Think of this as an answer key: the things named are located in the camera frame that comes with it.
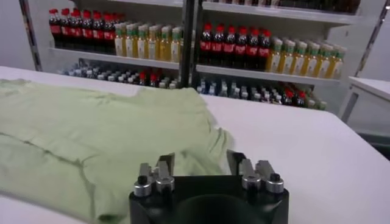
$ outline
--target plastic bottle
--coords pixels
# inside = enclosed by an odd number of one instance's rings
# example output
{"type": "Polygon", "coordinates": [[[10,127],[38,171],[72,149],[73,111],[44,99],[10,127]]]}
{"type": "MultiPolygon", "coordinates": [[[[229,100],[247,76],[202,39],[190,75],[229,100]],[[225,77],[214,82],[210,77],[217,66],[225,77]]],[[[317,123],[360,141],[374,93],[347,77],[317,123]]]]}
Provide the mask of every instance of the plastic bottle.
{"type": "Polygon", "coordinates": [[[314,76],[314,69],[316,68],[317,62],[318,62],[318,50],[319,50],[319,45],[316,43],[311,43],[310,44],[310,55],[305,59],[305,63],[303,64],[302,68],[302,76],[309,76],[313,77],[314,76]]]}
{"type": "Polygon", "coordinates": [[[270,51],[270,41],[269,38],[271,36],[271,32],[268,30],[265,30],[263,32],[263,38],[260,41],[260,47],[258,50],[258,68],[261,71],[265,71],[267,67],[267,61],[269,58],[269,55],[271,53],[270,51]]]}
{"type": "Polygon", "coordinates": [[[99,12],[93,13],[92,29],[94,50],[96,52],[105,52],[104,21],[102,20],[102,15],[99,12]]]}
{"type": "Polygon", "coordinates": [[[252,34],[248,39],[246,47],[246,68],[248,69],[258,69],[258,34],[259,31],[257,29],[252,29],[252,34]]]}
{"type": "Polygon", "coordinates": [[[202,35],[200,36],[199,63],[209,64],[211,41],[212,41],[211,24],[206,23],[204,25],[202,35]]]}
{"type": "Polygon", "coordinates": [[[229,26],[228,34],[223,45],[223,62],[224,66],[232,67],[235,58],[234,48],[236,44],[236,33],[234,26],[229,26]]]}
{"type": "Polygon", "coordinates": [[[91,19],[91,12],[88,10],[83,11],[83,23],[82,23],[82,32],[83,32],[83,47],[86,51],[93,51],[93,22],[91,19]]]}
{"type": "Polygon", "coordinates": [[[182,29],[176,27],[172,32],[172,43],[171,43],[171,61],[179,62],[180,61],[180,34],[182,29]]]}
{"type": "Polygon", "coordinates": [[[225,41],[224,29],[224,25],[218,25],[211,42],[211,64],[213,65],[222,64],[222,47],[225,41]]]}
{"type": "Polygon", "coordinates": [[[246,44],[247,44],[247,30],[245,27],[239,28],[239,36],[236,40],[235,46],[235,61],[234,67],[244,68],[245,65],[245,53],[246,53],[246,44]]]}
{"type": "Polygon", "coordinates": [[[300,75],[302,72],[303,63],[305,62],[307,44],[305,42],[299,42],[297,47],[297,54],[294,56],[293,64],[291,65],[290,74],[300,75]]]}
{"type": "Polygon", "coordinates": [[[294,59],[293,57],[294,48],[295,48],[295,43],[288,40],[286,52],[282,55],[278,66],[279,73],[289,74],[294,59]]]}

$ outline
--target white shelf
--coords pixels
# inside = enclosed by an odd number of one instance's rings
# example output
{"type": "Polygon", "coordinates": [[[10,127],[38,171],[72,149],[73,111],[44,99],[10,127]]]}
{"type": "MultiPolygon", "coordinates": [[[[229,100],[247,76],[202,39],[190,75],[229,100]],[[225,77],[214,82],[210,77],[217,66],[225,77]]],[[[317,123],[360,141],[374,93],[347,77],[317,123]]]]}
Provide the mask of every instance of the white shelf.
{"type": "Polygon", "coordinates": [[[129,57],[121,57],[116,55],[106,55],[106,54],[98,54],[91,52],[83,52],[83,51],[72,51],[66,49],[57,49],[54,47],[49,48],[50,52],[54,55],[61,56],[65,55],[67,57],[74,58],[84,58],[89,60],[97,60],[97,61],[109,61],[115,63],[124,63],[130,65],[140,65],[140,66],[148,66],[154,68],[166,68],[166,69],[174,69],[179,70],[179,64],[168,61],[156,61],[142,58],[129,58],[129,57]]]}
{"type": "Polygon", "coordinates": [[[128,2],[146,5],[162,5],[169,7],[183,7],[182,0],[109,0],[113,2],[128,2]]]}
{"type": "Polygon", "coordinates": [[[214,2],[203,2],[204,10],[242,13],[259,16],[270,16],[288,19],[300,19],[306,21],[316,21],[323,23],[332,23],[337,25],[356,24],[360,17],[355,15],[343,15],[338,13],[325,13],[317,10],[291,9],[291,8],[273,8],[256,7],[249,5],[235,5],[214,2]]]}
{"type": "Polygon", "coordinates": [[[335,80],[335,79],[319,79],[319,78],[312,78],[312,77],[284,75],[284,74],[276,74],[270,72],[232,69],[232,68],[223,68],[223,67],[215,67],[215,66],[207,66],[207,65],[197,65],[196,71],[210,73],[210,74],[230,75],[236,77],[264,79],[264,80],[273,80],[273,81],[281,81],[281,82],[292,82],[292,83],[301,83],[301,84],[317,85],[317,86],[339,85],[339,80],[335,80]]]}

